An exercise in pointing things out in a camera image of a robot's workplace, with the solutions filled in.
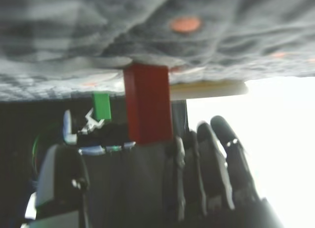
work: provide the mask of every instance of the red block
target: red block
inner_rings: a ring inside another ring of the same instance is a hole
[[[168,68],[132,64],[124,80],[130,139],[138,144],[171,140]]]

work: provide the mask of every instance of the gray fabric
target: gray fabric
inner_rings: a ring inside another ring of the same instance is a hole
[[[124,94],[123,65],[93,60],[64,69],[74,57],[180,65],[171,84],[312,76],[314,2],[0,0],[0,100],[82,97],[94,90]],[[201,28],[173,32],[172,19],[185,15],[200,17]],[[286,54],[273,56],[276,52]]]

